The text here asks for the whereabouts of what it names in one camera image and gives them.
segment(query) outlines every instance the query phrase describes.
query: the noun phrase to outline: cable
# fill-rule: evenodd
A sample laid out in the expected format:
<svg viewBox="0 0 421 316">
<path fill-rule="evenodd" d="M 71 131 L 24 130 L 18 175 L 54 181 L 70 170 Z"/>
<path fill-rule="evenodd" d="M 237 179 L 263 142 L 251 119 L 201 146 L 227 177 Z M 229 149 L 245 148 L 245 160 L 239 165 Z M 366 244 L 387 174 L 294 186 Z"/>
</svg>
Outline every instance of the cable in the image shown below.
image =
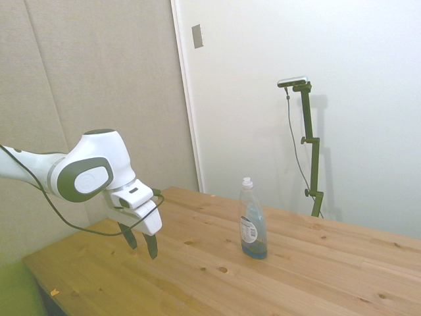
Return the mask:
<svg viewBox="0 0 421 316">
<path fill-rule="evenodd" d="M 14 155 L 12 155 L 12 153 L 7 150 L 3 145 L 0 144 L 0 148 L 7 154 L 9 155 L 14 161 L 16 161 L 23 169 L 25 169 L 31 176 L 32 178 L 34 178 L 34 180 L 37 182 L 39 189 L 42 191 L 45 199 L 47 200 L 48 204 L 51 206 L 51 208 L 54 210 L 54 212 L 60 217 L 60 219 L 67 224 L 68 226 L 78 229 L 78 230 L 82 230 L 84 232 L 91 232 L 92 234 L 98 234 L 98 235 L 102 235 L 102 236 L 118 236 L 121 235 L 125 232 L 128 232 L 129 230 L 131 230 L 133 227 L 135 227 L 136 225 L 140 224 L 141 222 L 143 222 L 154 210 L 156 210 L 158 208 L 158 206 L 160 206 L 164 201 L 165 201 L 165 197 L 162 196 L 161 194 L 157 194 L 156 196 L 162 198 L 161 202 L 159 202 L 159 204 L 157 206 L 155 206 L 148 214 L 146 214 L 146 216 L 140 220 L 138 220 L 138 222 L 136 222 L 134 225 L 132 225 L 131 227 L 127 228 L 126 230 L 123 230 L 121 232 L 116 232 L 114 234 L 108 234 L 106 232 L 98 232 L 96 230 L 90 230 L 87 228 L 82 228 L 76 225 L 73 225 L 72 223 L 68 222 L 59 212 L 59 210 L 54 206 L 53 202 L 50 200 L 50 198 L 47 195 L 47 192 L 44 190 L 41 182 L 38 180 L 38 178 L 36 177 L 36 175 L 34 175 L 32 173 L 31 170 L 29 170 L 23 163 L 21 163 Z"/>
<path fill-rule="evenodd" d="M 305 185 L 307 186 L 307 190 L 308 190 L 308 191 L 310 191 L 310 186 L 309 186 L 309 183 L 307 182 L 307 179 L 305 178 L 304 172 L 303 172 L 303 170 L 301 169 L 301 164 L 300 164 L 300 161 L 298 160 L 297 146 L 295 145 L 295 138 L 294 138 L 294 133 L 293 133 L 293 131 L 292 131 L 292 125 L 291 125 L 291 115 L 290 115 L 290 106 L 289 106 L 289 94 L 288 94 L 288 88 L 287 88 L 287 87 L 284 87 L 284 89 L 285 89 L 285 92 L 287 93 L 287 102 L 288 102 L 288 123 L 289 123 L 289 130 L 291 131 L 292 144 L 294 145 L 295 160 L 297 161 L 298 168 L 300 169 L 301 176 L 303 176 L 303 179 L 304 179 L 304 181 L 305 181 Z"/>
</svg>

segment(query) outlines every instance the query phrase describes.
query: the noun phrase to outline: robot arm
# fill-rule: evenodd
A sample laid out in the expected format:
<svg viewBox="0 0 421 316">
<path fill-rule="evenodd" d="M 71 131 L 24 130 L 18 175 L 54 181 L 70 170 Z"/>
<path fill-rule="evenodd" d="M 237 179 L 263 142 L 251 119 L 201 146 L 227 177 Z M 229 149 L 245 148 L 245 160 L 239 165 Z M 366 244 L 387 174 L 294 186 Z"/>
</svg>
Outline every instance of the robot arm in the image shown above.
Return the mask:
<svg viewBox="0 0 421 316">
<path fill-rule="evenodd" d="M 86 132 L 68 155 L 6 149 L 31 170 L 47 193 L 79 203 L 102 192 L 109 206 L 107 215 L 126 230 L 124 236 L 133 248 L 137 246 L 136 240 L 128 228 L 144 219 L 135 228 L 142 231 L 149 253 L 153 257 L 153 250 L 156 257 L 155 233 L 161 229 L 161 217 L 151 200 L 152 189 L 136 179 L 118 132 L 109 129 Z M 39 188 L 34 178 L 5 151 L 0 151 L 0 176 Z"/>
</svg>

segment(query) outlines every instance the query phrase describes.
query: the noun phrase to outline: wooden table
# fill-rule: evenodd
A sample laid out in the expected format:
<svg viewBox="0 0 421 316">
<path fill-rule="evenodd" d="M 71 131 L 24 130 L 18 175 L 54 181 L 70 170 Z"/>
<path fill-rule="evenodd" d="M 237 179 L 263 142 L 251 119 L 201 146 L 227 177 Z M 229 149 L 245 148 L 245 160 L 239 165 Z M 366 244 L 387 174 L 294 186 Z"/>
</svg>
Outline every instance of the wooden table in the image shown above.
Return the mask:
<svg viewBox="0 0 421 316">
<path fill-rule="evenodd" d="M 265 207 L 268 257 L 251 259 L 238 201 L 163 195 L 155 260 L 134 230 L 136 250 L 77 232 L 24 262 L 68 315 L 421 315 L 420 239 Z"/>
</svg>

